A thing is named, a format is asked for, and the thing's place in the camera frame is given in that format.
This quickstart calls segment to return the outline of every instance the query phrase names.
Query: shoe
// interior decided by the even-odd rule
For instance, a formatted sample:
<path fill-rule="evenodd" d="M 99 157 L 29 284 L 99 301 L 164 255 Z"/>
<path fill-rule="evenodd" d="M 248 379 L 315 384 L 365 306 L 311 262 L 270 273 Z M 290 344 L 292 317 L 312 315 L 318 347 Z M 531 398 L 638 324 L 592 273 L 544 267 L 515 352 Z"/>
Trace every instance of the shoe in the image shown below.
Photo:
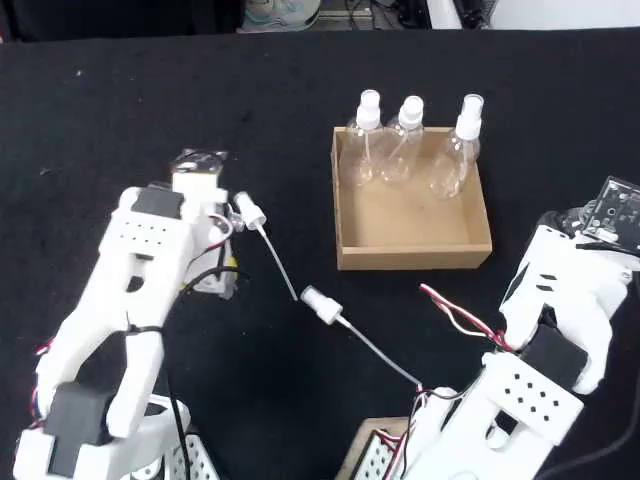
<path fill-rule="evenodd" d="M 244 13 L 254 23 L 269 21 L 273 4 L 274 0 L 248 0 Z"/>
<path fill-rule="evenodd" d="M 322 0 L 247 0 L 245 20 L 238 33 L 305 30 L 318 18 L 321 2 Z"/>

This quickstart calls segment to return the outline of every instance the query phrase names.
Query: cardboard box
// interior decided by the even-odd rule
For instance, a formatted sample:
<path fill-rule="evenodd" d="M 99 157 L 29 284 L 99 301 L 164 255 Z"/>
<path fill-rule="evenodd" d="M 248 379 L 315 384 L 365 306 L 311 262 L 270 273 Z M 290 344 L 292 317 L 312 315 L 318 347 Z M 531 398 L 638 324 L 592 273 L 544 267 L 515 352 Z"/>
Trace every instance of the cardboard box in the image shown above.
<path fill-rule="evenodd" d="M 411 179 L 362 187 L 341 184 L 338 157 L 345 128 L 333 134 L 331 153 L 339 270 L 476 268 L 491 253 L 491 232 L 478 168 L 460 195 L 440 200 L 428 187 L 428 166 L 450 128 L 425 128 Z"/>

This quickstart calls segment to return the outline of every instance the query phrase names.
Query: robotic arm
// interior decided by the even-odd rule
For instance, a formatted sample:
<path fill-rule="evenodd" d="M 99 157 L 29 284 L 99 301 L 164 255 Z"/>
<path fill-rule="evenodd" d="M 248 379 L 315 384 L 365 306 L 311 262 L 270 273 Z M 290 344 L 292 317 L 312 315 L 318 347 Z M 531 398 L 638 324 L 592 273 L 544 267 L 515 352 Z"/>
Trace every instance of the robotic arm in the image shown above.
<path fill-rule="evenodd" d="M 183 285 L 203 272 L 224 267 L 195 289 L 223 298 L 235 290 L 229 238 L 244 221 L 218 187 L 225 156 L 185 150 L 173 164 L 171 186 L 123 192 L 80 301 L 37 366 L 39 415 L 21 435 L 16 479 L 129 478 L 178 445 L 168 399 L 152 395 L 164 358 L 161 333 Z M 241 208 L 262 214 L 246 193 L 239 195 Z M 115 395 L 75 382 L 115 332 L 127 333 L 127 367 Z M 160 413 L 146 415 L 150 403 Z M 188 409 L 178 410 L 186 429 Z"/>
<path fill-rule="evenodd" d="M 463 392 L 418 384 L 410 426 L 380 478 L 529 480 L 537 475 L 582 411 L 573 392 L 593 392 L 604 376 L 611 318 L 633 272 L 640 270 L 638 215 L 640 189 L 610 178 L 587 207 L 546 216 L 500 306 L 506 333 L 471 332 L 494 341 L 496 350 L 483 356 L 481 373 Z M 424 289 L 454 325 L 452 308 L 471 316 Z M 342 323 L 342 307 L 310 291 L 302 300 L 328 324 Z M 375 463 L 376 457 L 365 451 L 365 458 L 353 478 L 370 476 L 369 459 Z"/>

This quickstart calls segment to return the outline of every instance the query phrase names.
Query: red wire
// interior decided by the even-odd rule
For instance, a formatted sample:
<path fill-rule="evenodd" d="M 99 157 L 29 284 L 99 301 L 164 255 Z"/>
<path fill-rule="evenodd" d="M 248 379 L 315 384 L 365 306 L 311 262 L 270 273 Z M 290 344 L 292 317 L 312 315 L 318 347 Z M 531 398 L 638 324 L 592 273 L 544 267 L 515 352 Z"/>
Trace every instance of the red wire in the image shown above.
<path fill-rule="evenodd" d="M 427 295 L 429 295 L 429 297 L 431 297 L 431 300 L 433 301 L 433 303 L 435 303 L 438 306 L 445 305 L 449 308 L 454 309 L 456 312 L 458 312 L 463 317 L 465 317 L 469 322 L 471 322 L 478 330 L 484 333 L 487 336 L 487 338 L 489 338 L 495 344 L 504 348 L 508 352 L 513 352 L 513 349 L 504 341 L 504 338 L 501 335 L 496 334 L 493 330 L 491 330 L 486 325 L 478 323 L 478 321 L 464 308 L 459 307 L 455 303 L 450 302 L 449 300 L 444 298 L 442 295 L 440 295 L 438 292 L 426 287 L 425 285 L 420 285 L 420 289 L 423 292 L 425 292 Z"/>
<path fill-rule="evenodd" d="M 29 411 L 31 412 L 31 418 L 33 419 L 34 422 L 39 421 L 38 418 L 36 418 L 36 395 L 38 393 L 38 387 L 33 387 L 33 390 L 31 391 L 31 405 L 29 406 Z"/>
<path fill-rule="evenodd" d="M 398 443 L 398 447 L 396 448 L 396 451 L 394 452 L 393 457 L 391 457 L 391 463 L 389 463 L 389 467 L 387 468 L 387 471 L 385 472 L 382 480 L 389 480 L 391 478 L 391 475 L 393 474 L 393 471 L 396 468 L 396 464 L 398 463 L 398 458 L 400 458 L 399 454 L 400 452 L 403 451 L 402 449 L 403 449 L 406 437 L 407 437 L 407 432 L 403 433 L 402 437 L 400 437 L 400 443 Z"/>

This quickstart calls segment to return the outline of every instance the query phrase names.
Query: black cloth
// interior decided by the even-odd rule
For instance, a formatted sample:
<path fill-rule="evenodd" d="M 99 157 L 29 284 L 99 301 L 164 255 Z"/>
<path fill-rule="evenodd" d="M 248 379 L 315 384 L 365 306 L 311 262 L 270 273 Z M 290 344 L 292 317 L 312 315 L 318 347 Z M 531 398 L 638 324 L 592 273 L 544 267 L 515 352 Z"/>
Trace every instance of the black cloth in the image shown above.
<path fill-rule="evenodd" d="M 640 183 L 639 42 L 640 30 L 372 32 L 0 48 L 3 474 L 29 423 L 33 351 L 76 305 L 109 212 L 124 188 L 167 179 L 183 147 L 236 152 L 223 183 L 263 207 L 299 290 L 334 296 L 426 385 L 463 387 L 487 345 L 458 334 L 418 283 L 504 327 L 497 307 L 538 216 L 583 204 L 609 174 Z M 336 270 L 331 133 L 365 88 L 381 92 L 385 118 L 421 95 L 427 125 L 452 125 L 465 93 L 484 95 L 494 253 L 479 269 Z M 178 396 L 230 478 L 331 478 L 362 420 L 408 413 L 412 385 L 291 302 L 257 235 L 234 247 L 250 284 L 231 301 L 193 294 L 168 322 Z M 551 462 L 626 426 L 639 306 L 631 294 L 614 317 L 607 378 Z M 116 360 L 107 351 L 101 373 Z M 639 439 L 563 478 L 635 476 Z"/>

